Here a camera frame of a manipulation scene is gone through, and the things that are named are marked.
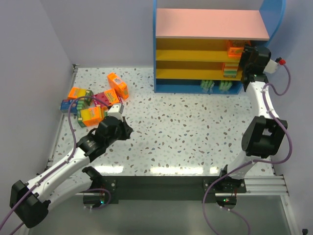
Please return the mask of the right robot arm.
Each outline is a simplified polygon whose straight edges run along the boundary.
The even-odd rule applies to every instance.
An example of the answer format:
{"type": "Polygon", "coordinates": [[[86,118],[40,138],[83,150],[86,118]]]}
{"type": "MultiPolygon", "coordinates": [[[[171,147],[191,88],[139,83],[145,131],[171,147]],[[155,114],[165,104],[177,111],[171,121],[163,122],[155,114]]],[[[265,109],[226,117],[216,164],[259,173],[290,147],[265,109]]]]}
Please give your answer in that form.
{"type": "Polygon", "coordinates": [[[269,95],[269,82],[266,74],[276,72],[284,65],[281,58],[271,60],[271,52],[263,46],[245,45],[239,62],[242,69],[241,83],[249,97],[254,118],[243,134],[242,150],[233,162],[220,172],[224,180],[240,182],[256,163],[269,163],[267,158],[277,154],[288,123],[280,119],[269,95]]]}

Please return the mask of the blue sponge pack front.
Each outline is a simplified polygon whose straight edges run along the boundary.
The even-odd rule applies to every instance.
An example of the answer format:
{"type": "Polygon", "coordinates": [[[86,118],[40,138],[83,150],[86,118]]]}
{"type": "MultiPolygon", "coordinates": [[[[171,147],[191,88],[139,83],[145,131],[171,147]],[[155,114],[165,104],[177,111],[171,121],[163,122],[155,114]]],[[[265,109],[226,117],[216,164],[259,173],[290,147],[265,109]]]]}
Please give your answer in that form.
{"type": "Polygon", "coordinates": [[[213,91],[215,83],[213,80],[202,80],[200,88],[204,93],[211,93],[213,91]]]}

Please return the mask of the orange Scrub Daddy box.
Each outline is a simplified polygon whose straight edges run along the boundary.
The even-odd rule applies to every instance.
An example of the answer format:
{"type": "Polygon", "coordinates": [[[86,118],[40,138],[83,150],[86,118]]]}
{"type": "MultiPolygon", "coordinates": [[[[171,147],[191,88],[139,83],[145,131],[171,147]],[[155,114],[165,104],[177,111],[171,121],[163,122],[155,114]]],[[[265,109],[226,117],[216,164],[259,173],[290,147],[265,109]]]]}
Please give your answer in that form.
{"type": "Polygon", "coordinates": [[[250,40],[226,40],[227,55],[231,58],[240,58],[245,46],[251,45],[250,40]]]}

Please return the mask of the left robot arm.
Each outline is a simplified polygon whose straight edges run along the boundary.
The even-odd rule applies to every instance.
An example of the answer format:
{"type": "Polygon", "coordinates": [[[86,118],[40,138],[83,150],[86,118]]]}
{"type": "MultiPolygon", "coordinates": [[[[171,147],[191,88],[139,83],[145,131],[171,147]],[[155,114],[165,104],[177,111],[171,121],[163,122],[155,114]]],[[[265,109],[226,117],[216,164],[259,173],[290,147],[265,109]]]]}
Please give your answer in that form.
{"type": "Polygon", "coordinates": [[[11,187],[9,206],[28,228],[41,223],[52,201],[48,196],[79,169],[103,155],[115,141],[130,138],[133,129],[123,116],[106,116],[95,129],[82,137],[73,151],[54,166],[28,181],[18,180],[11,187]]]}

